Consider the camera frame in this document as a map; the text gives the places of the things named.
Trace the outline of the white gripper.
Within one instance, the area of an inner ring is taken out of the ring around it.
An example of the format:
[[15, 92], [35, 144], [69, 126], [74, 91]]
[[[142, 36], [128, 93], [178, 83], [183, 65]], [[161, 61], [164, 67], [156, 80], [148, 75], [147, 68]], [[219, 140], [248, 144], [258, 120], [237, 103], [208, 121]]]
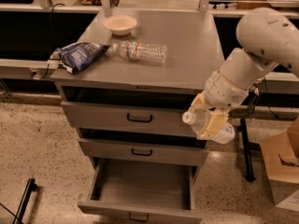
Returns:
[[203, 127], [197, 134], [199, 140], [214, 137], [228, 120], [228, 110], [241, 106], [249, 95], [249, 83], [241, 78], [229, 79], [220, 71], [215, 71], [206, 81], [205, 88], [193, 99], [189, 108], [192, 112], [204, 112]]

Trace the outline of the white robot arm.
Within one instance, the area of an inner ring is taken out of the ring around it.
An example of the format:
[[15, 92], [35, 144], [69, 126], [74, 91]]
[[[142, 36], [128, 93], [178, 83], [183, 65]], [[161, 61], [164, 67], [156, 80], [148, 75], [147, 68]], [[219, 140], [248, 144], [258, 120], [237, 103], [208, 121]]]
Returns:
[[227, 144], [235, 138], [229, 112], [241, 106], [258, 79], [282, 65], [299, 77], [299, 30], [278, 11], [259, 7], [236, 27], [241, 45], [206, 81], [182, 116], [198, 140]]

